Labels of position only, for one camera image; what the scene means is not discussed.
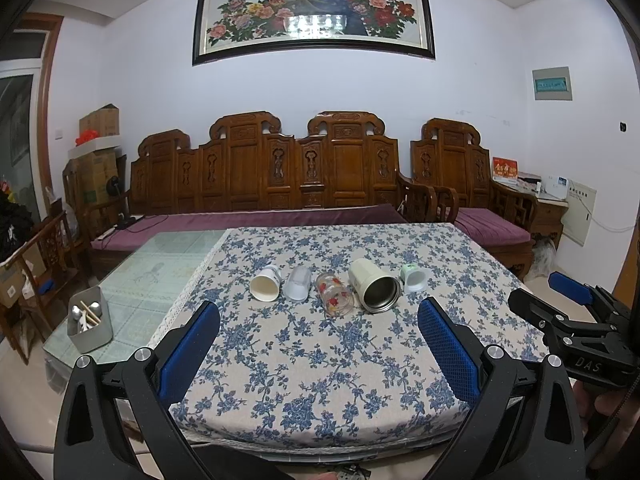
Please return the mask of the person's right hand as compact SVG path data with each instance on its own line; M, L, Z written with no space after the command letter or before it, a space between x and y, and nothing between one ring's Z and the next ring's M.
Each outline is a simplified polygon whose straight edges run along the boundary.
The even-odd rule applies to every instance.
M579 380L573 384L573 392L577 404L580 424L582 425L582 434L586 434L589 430L590 422L595 414L610 417L614 414L616 408L623 401L625 393L622 390L610 391L608 393L594 396L589 393L582 382ZM639 420L639 401L628 400L617 412L620 419L617 427L608 438L599 454L594 456L590 465L594 469L599 469L611 463L618 452L623 448L634 426Z

